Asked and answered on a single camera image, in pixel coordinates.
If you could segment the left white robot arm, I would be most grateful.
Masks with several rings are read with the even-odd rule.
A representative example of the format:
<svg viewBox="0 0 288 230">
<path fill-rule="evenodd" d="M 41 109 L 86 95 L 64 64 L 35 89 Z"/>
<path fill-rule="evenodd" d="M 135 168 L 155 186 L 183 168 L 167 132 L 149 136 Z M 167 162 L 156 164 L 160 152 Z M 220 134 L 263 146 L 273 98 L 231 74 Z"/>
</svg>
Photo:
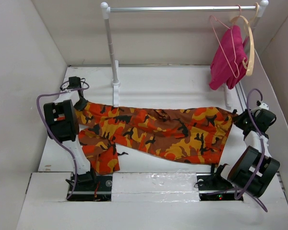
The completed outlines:
<svg viewBox="0 0 288 230">
<path fill-rule="evenodd" d="M 71 155 L 74 174 L 66 180 L 72 187 L 71 191 L 89 191 L 97 186 L 97 176 L 82 150 L 78 138 L 80 127 L 74 108 L 75 103 L 84 102 L 84 90 L 88 89 L 89 85 L 84 78 L 76 76 L 69 77 L 64 84 L 68 85 L 60 87 L 61 100 L 57 99 L 41 107 L 42 97 L 55 95 L 43 94 L 38 96 L 36 105 L 48 136 Z M 72 95 L 76 96 L 75 103 L 72 102 Z"/>
</svg>

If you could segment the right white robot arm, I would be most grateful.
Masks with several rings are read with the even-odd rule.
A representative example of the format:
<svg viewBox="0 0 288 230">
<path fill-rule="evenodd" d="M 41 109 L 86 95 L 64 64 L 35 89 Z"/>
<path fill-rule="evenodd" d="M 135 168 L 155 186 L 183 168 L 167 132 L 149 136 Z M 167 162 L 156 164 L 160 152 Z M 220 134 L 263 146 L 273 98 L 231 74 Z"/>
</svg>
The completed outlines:
<svg viewBox="0 0 288 230">
<path fill-rule="evenodd" d="M 233 118 L 233 124 L 242 130 L 246 150 L 238 159 L 221 164 L 212 183 L 222 189 L 229 183 L 254 197 L 261 197 L 266 191 L 274 175 L 280 167 L 280 162 L 273 159 L 268 152 L 268 128 L 276 121 L 276 115 L 268 107 L 258 106 L 252 110 L 245 110 Z"/>
</svg>

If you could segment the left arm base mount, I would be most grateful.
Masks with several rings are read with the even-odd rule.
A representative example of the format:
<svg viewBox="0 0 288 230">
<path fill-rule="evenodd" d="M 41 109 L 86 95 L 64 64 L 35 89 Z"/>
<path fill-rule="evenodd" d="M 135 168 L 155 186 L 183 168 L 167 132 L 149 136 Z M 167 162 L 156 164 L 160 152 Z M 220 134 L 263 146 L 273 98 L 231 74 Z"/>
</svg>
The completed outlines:
<svg viewBox="0 0 288 230">
<path fill-rule="evenodd" d="M 112 175 L 90 175 L 82 174 L 77 176 L 74 191 L 74 175 L 66 179 L 69 185 L 67 200 L 68 201 L 90 201 L 90 202 L 107 202 L 111 201 L 112 194 Z"/>
</svg>

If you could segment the orange camouflage trousers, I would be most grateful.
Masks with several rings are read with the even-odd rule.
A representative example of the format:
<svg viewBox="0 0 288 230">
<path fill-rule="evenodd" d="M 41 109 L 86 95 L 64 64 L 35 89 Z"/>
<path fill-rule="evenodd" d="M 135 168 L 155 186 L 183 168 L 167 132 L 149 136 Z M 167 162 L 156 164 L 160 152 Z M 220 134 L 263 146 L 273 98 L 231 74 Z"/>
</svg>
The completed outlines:
<svg viewBox="0 0 288 230">
<path fill-rule="evenodd" d="M 219 164 L 236 111 L 219 107 L 150 109 L 85 102 L 75 113 L 79 142 L 101 175 L 120 169 L 117 145 L 169 161 Z"/>
</svg>

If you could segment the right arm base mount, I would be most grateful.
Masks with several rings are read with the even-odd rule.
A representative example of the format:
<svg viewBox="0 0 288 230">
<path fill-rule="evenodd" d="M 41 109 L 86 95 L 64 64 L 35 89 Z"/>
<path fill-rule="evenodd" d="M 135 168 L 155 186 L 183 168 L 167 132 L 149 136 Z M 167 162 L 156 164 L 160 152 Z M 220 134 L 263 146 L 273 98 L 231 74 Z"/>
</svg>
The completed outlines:
<svg viewBox="0 0 288 230">
<path fill-rule="evenodd" d="M 194 188 L 198 189 L 200 201 L 236 201 L 234 187 L 221 176 L 199 173 L 196 177 Z"/>
</svg>

